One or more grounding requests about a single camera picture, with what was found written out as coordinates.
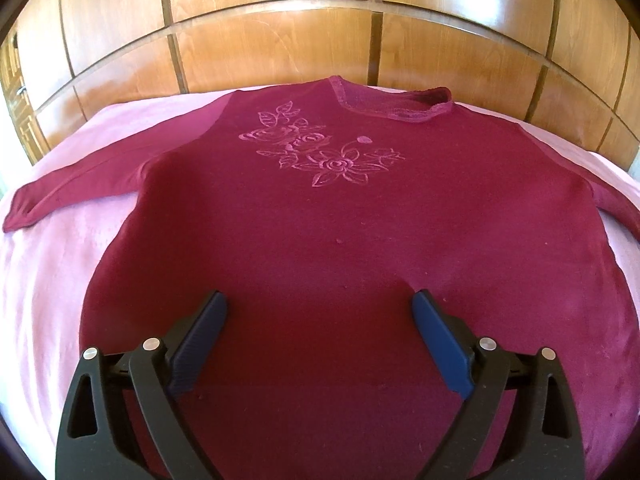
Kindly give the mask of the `wooden wardrobe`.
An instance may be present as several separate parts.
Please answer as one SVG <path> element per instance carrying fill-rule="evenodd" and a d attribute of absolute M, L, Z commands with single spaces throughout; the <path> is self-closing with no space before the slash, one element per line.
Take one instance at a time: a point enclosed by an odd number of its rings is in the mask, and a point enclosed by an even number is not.
<path fill-rule="evenodd" d="M 639 151 L 615 0 L 28 0 L 12 27 L 50 149 L 115 103 L 338 75 L 445 86 L 622 168 Z"/>

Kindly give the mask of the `dark red sweater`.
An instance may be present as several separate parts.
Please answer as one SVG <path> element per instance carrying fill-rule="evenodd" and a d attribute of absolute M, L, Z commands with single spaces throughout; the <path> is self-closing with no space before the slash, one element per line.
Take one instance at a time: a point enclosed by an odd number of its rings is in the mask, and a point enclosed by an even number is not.
<path fill-rule="evenodd" d="M 460 400 L 413 295 L 509 350 L 558 352 L 586 475 L 639 418 L 639 324 L 602 218 L 638 209 L 445 88 L 340 77 L 235 91 L 14 195 L 3 229 L 134 193 L 89 282 L 83 347 L 122 351 L 228 302 L 179 412 L 227 479 L 412 479 Z"/>

